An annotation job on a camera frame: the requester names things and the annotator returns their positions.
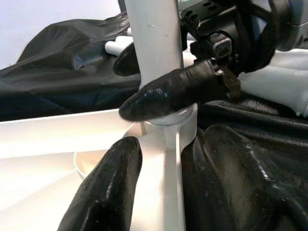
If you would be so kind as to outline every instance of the shiny black surface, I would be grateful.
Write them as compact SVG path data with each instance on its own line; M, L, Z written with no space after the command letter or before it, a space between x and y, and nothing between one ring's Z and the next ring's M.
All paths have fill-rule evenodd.
M187 230L307 230L305 153L213 125L198 131L181 158Z
M141 165L137 138L116 142L78 188L58 231L128 231Z

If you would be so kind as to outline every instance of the black cover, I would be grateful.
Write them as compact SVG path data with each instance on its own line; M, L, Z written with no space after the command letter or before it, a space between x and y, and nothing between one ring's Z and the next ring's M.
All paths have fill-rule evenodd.
M16 64L0 70L0 121L118 108L138 91L140 76L117 76L104 45L128 27L123 13L43 29Z
M188 231L307 230L304 118L245 95L200 105L198 127L181 155Z

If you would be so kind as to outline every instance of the white plastic base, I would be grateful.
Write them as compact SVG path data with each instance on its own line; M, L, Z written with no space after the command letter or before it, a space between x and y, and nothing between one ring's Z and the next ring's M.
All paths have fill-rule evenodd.
M173 126L129 123L118 110L0 123L0 230L57 230L82 179L125 136L143 155L130 230L185 230L180 153L196 116L194 105Z

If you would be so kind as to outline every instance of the black glove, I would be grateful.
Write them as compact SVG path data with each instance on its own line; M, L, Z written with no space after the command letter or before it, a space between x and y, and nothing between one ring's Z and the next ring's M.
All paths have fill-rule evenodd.
M120 107L130 121L166 116L192 103L236 99L239 80L224 66L205 60L184 70L176 69L145 85Z
M141 165L137 138L116 142L78 188L58 231L128 231Z
M182 71L173 70L144 86L121 106L120 115L142 121L166 116L199 101L238 98L240 82L234 74L260 69L270 62L281 39L281 25L287 21L281 17L287 15L285 9L283 0L221 0L202 1L183 10L183 44L187 32L196 37L191 51L199 62ZM260 21L264 28L253 28L260 26ZM220 36L213 37L214 34L232 42L215 51L223 40L217 41ZM121 76L139 72L133 44L118 57L114 72Z

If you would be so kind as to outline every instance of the white background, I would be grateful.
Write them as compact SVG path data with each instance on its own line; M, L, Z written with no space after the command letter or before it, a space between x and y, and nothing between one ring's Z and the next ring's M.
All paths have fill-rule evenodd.
M26 44L52 23L118 13L117 0L1 0L0 69L16 63Z

